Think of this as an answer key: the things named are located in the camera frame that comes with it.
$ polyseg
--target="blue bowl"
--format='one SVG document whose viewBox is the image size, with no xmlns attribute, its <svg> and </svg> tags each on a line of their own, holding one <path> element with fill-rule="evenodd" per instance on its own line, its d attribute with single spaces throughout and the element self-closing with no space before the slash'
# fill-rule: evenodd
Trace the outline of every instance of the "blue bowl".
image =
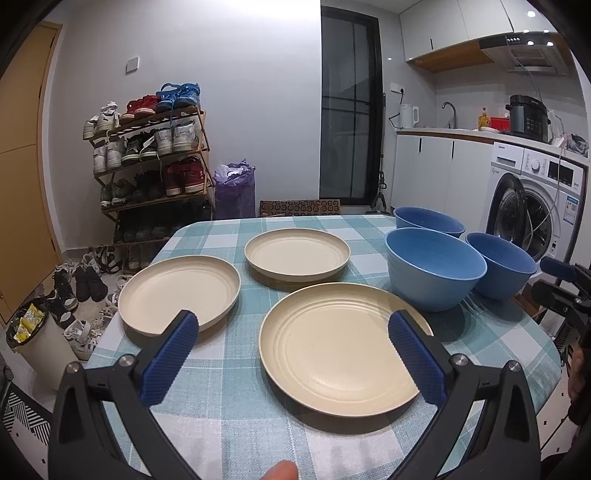
<svg viewBox="0 0 591 480">
<path fill-rule="evenodd" d="M 419 207 L 398 207 L 394 209 L 396 228 L 428 228 L 459 238 L 466 228 L 454 217 Z"/>
<path fill-rule="evenodd" d="M 429 312 L 460 303 L 486 273 L 480 253 L 445 233 L 397 228 L 385 242 L 392 291 Z"/>
<path fill-rule="evenodd" d="M 488 271 L 474 288 L 490 299 L 510 299 L 538 270 L 534 259 L 525 250 L 498 236 L 469 233 L 466 243 L 476 248 L 486 260 Z"/>
</svg>

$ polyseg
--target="beige plate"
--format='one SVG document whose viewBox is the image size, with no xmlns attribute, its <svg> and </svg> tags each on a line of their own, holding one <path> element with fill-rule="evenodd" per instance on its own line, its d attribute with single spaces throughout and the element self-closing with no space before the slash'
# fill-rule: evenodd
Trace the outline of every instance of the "beige plate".
<svg viewBox="0 0 591 480">
<path fill-rule="evenodd" d="M 393 410 L 418 389 L 388 338 L 392 312 L 423 316 L 396 295 L 367 285 L 324 283 L 302 288 L 267 313 L 259 352 L 267 373 L 306 407 L 340 417 Z"/>
<path fill-rule="evenodd" d="M 349 245 L 309 228 L 285 228 L 257 235 L 244 247 L 248 262 L 267 277 L 314 281 L 330 277 L 349 261 Z"/>
<path fill-rule="evenodd" d="M 144 335 L 160 335 L 182 309 L 196 314 L 199 330 L 205 330 L 230 311 L 239 291 L 238 271 L 220 258 L 169 258 L 127 282 L 119 312 L 128 326 Z"/>
</svg>

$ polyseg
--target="faucet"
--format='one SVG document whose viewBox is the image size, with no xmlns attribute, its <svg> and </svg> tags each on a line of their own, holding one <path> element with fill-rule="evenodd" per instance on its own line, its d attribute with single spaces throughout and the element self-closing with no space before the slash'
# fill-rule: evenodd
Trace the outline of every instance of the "faucet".
<svg viewBox="0 0 591 480">
<path fill-rule="evenodd" d="M 456 113 L 456 107 L 453 106 L 453 103 L 451 102 L 445 102 L 441 108 L 445 108 L 446 105 L 449 105 L 450 107 L 453 108 L 453 128 L 457 128 L 457 113 Z"/>
</svg>

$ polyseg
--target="red sneaker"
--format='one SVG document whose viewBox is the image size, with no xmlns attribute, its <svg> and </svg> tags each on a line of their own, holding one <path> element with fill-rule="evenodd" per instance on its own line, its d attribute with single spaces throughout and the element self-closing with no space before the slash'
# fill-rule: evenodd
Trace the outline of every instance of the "red sneaker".
<svg viewBox="0 0 591 480">
<path fill-rule="evenodd" d="M 164 180 L 164 187 L 166 188 L 166 195 L 168 197 L 181 193 L 181 175 L 179 175 L 177 168 L 178 164 L 173 163 L 162 169 L 162 178 Z"/>
<path fill-rule="evenodd" d="M 135 111 L 141 106 L 142 100 L 131 100 L 127 104 L 127 112 L 119 117 L 120 124 L 127 124 L 135 119 Z"/>
<path fill-rule="evenodd" d="M 139 100 L 141 105 L 135 111 L 136 118 L 143 118 L 145 116 L 156 114 L 156 105 L 160 101 L 160 97 L 156 95 L 145 95 Z"/>
<path fill-rule="evenodd" d="M 177 171 L 182 172 L 184 176 L 184 185 L 186 193 L 195 193 L 203 190 L 205 175 L 201 161 L 196 157 L 189 157 L 177 164 Z"/>
</svg>

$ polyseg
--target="plate rim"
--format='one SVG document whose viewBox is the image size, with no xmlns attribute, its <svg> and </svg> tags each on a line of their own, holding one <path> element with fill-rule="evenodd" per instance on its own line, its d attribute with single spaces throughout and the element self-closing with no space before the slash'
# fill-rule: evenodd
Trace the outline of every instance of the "plate rim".
<svg viewBox="0 0 591 480">
<path fill-rule="evenodd" d="M 269 375 L 269 377 L 271 377 L 271 379 L 273 380 L 273 382 L 275 383 L 275 385 L 277 385 L 277 387 L 288 397 L 292 398 L 294 401 L 298 402 L 299 404 L 313 410 L 313 411 L 317 411 L 319 413 L 323 413 L 325 415 L 330 415 L 333 417 L 340 417 L 340 418 L 348 418 L 348 419 L 361 419 L 361 418 L 368 418 L 368 417 L 373 417 L 376 415 L 382 415 L 384 413 L 387 413 L 389 411 L 395 410 L 396 408 L 400 408 L 403 405 L 406 405 L 408 402 L 410 402 L 413 398 L 416 398 L 416 396 L 419 394 L 418 388 L 417 388 L 417 393 L 415 395 L 413 395 L 411 398 L 409 398 L 407 401 L 405 401 L 404 403 L 400 404 L 398 407 L 395 408 L 389 408 L 387 410 L 384 411 L 377 411 L 375 413 L 371 413 L 371 414 L 363 414 L 363 415 L 358 415 L 358 414 L 342 414 L 342 413 L 333 413 L 333 412 L 328 412 L 326 410 L 319 410 L 318 408 L 309 405 L 308 403 L 301 401 L 299 399 L 297 399 L 295 396 L 291 395 L 290 393 L 286 392 L 285 389 L 283 388 L 283 386 L 275 379 L 275 377 L 272 375 L 272 373 L 269 371 L 267 363 L 265 362 L 264 356 L 262 354 L 262 346 L 261 346 L 261 337 L 262 337 L 262 330 L 263 327 L 265 325 L 265 322 L 267 321 L 269 315 L 271 314 L 271 312 L 275 309 L 276 306 L 278 306 L 282 301 L 286 300 L 287 298 L 299 294 L 304 290 L 308 290 L 311 288 L 316 288 L 316 287 L 321 287 L 321 286 L 325 286 L 325 285 L 353 285 L 356 287 L 367 287 L 367 288 L 371 288 L 373 290 L 378 290 L 380 292 L 383 293 L 387 293 L 390 295 L 393 295 L 394 297 L 398 298 L 401 302 L 406 303 L 407 305 L 409 305 L 410 307 L 412 307 L 414 310 L 416 310 L 418 312 L 418 314 L 423 317 L 423 319 L 425 320 L 425 323 L 427 324 L 427 327 L 429 328 L 429 333 L 430 336 L 434 336 L 433 334 L 433 329 L 431 328 L 431 326 L 429 325 L 429 322 L 427 321 L 427 319 L 423 316 L 423 314 L 421 312 L 419 312 L 418 309 L 416 309 L 415 307 L 413 307 L 412 305 L 410 305 L 407 301 L 405 301 L 404 299 L 402 299 L 401 297 L 398 297 L 397 295 L 395 295 L 394 293 L 391 293 L 387 290 L 383 290 L 382 288 L 378 288 L 378 287 L 374 287 L 372 285 L 365 285 L 362 283 L 354 283 L 354 282 L 326 282 L 326 283 L 319 283 L 316 285 L 310 285 L 308 287 L 304 287 L 304 288 L 299 288 L 298 290 L 291 292 L 290 294 L 286 295 L 285 297 L 283 297 L 282 299 L 278 300 L 272 307 L 271 309 L 266 313 L 265 317 L 263 318 L 262 322 L 261 322 L 261 327 L 259 328 L 259 334 L 258 334 L 258 349 L 259 349 L 259 357 L 261 359 L 261 362 L 263 364 L 263 367 L 265 368 L 265 372 L 267 373 L 267 375 Z"/>
<path fill-rule="evenodd" d="M 215 324 L 216 324 L 217 322 L 219 322 L 219 321 L 220 321 L 222 318 L 224 318 L 224 316 L 225 316 L 225 315 L 226 315 L 226 314 L 227 314 L 227 313 L 228 313 L 230 310 L 232 310 L 232 307 L 234 306 L 234 304 L 235 304 L 235 303 L 236 303 L 236 301 L 238 300 L 238 296 L 240 295 L 240 290 L 241 290 L 241 288 L 242 288 L 242 277 L 240 276 L 240 272 L 238 271 L 238 269 L 237 269 L 237 268 L 236 268 L 234 265 L 232 265 L 232 264 L 231 264 L 229 261 L 227 261 L 227 260 L 224 260 L 223 258 L 214 257 L 213 255 L 198 255 L 198 254 L 195 254 L 195 255 L 181 255 L 181 256 L 179 256 L 179 257 L 170 257 L 170 258 L 165 258 L 164 260 L 160 260 L 160 261 L 158 261 L 158 262 L 156 262 L 156 263 L 153 263 L 153 264 L 151 264 L 151 265 L 147 266 L 147 267 L 146 267 L 146 268 L 144 268 L 143 270 L 141 270 L 141 271 L 139 271 L 138 273 L 136 273 L 136 274 L 135 274 L 135 275 L 134 275 L 134 276 L 133 276 L 133 277 L 130 279 L 130 281 L 129 281 L 129 282 L 127 282 L 127 283 L 124 285 L 124 287 L 121 289 L 121 293 L 119 294 L 119 301 L 118 301 L 118 304 L 119 304 L 119 302 L 121 301 L 121 297 L 123 296 L 125 289 L 127 288 L 127 286 L 128 286 L 128 285 L 129 285 L 129 284 L 130 284 L 130 283 L 133 281 L 133 279 L 134 279 L 134 278 L 135 278 L 137 275 L 141 274 L 142 272 L 145 272 L 145 271 L 147 271 L 148 269 L 150 269 L 150 268 L 152 268 L 152 267 L 155 267 L 156 265 L 160 265 L 160 264 L 162 264 L 162 263 L 169 262 L 169 261 L 177 261 L 177 262 L 180 262 L 181 260 L 179 260 L 179 259 L 186 259 L 186 258 L 189 258 L 189 259 L 195 259 L 195 258 L 214 258 L 216 261 L 224 262 L 225 264 L 229 265 L 230 267 L 232 267 L 232 269 L 234 270 L 234 272 L 236 272 L 236 276 L 238 277 L 238 288 L 236 289 L 236 292 L 235 292 L 234 296 L 232 297 L 232 301 L 230 302 L 229 306 L 228 306 L 228 307 L 227 307 L 227 308 L 226 308 L 226 309 L 225 309 L 225 310 L 224 310 L 224 311 L 223 311 L 223 312 L 222 312 L 220 315 L 218 315 L 218 316 L 217 316 L 217 317 L 215 317 L 214 319 L 212 319 L 212 320 L 210 320 L 210 321 L 208 321 L 208 322 L 204 323 L 203 325 L 199 325 L 199 332 L 203 332 L 204 330 L 207 330 L 208 328 L 210 328 L 210 327 L 212 327 L 213 325 L 215 325 Z M 129 324 L 129 323 L 126 321 L 126 320 L 125 320 L 125 318 L 124 318 L 124 316 L 123 316 L 123 313 L 121 312 L 121 308 L 120 308 L 120 307 L 119 307 L 118 311 L 119 311 L 119 315 L 121 316 L 121 320 L 123 321 L 123 323 L 124 323 L 125 325 L 127 325 L 129 328 L 131 328 L 132 330 L 134 330 L 134 331 L 136 331 L 136 332 L 138 332 L 138 333 L 140 333 L 140 334 L 142 334 L 142 335 L 145 335 L 145 336 L 150 336 L 150 337 L 152 337 L 152 336 L 160 336 L 160 335 L 162 335 L 162 333 L 143 332 L 143 331 L 141 331 L 141 330 L 137 329 L 136 327 L 134 327 L 134 326 L 130 325 L 130 324 Z"/>
<path fill-rule="evenodd" d="M 325 235 L 330 235 L 330 236 L 336 238 L 338 242 L 342 243 L 347 248 L 347 252 L 348 252 L 347 258 L 338 267 L 333 268 L 332 270 L 328 270 L 328 271 L 324 271 L 324 272 L 320 272 L 320 273 L 316 273 L 316 274 L 291 274 L 291 273 L 280 273 L 280 272 L 276 272 L 276 271 L 267 270 L 266 268 L 262 268 L 260 265 L 256 265 L 256 263 L 254 263 L 253 260 L 251 260 L 250 257 L 248 256 L 248 254 L 246 253 L 247 249 L 248 249 L 248 245 L 250 245 L 250 243 L 252 241 L 256 240 L 260 236 L 275 233 L 275 232 L 286 232 L 286 231 L 293 231 L 293 230 L 320 232 Z M 318 230 L 316 228 L 299 228 L 299 227 L 279 228 L 276 230 L 267 230 L 266 232 L 261 232 L 261 233 L 255 235 L 254 237 L 252 237 L 244 246 L 244 256 L 246 258 L 246 261 L 248 262 L 248 264 L 252 268 L 254 268 L 257 272 L 260 272 L 261 274 L 266 275 L 267 277 L 274 278 L 276 280 L 281 280 L 281 281 L 292 281 L 292 282 L 302 282 L 303 283 L 303 282 L 316 281 L 316 280 L 321 280 L 323 278 L 328 278 L 331 275 L 333 275 L 334 273 L 341 270 L 347 263 L 349 263 L 349 260 L 351 259 L 351 247 L 341 237 L 339 237 L 333 233 L 326 232 L 324 230 Z"/>
</svg>

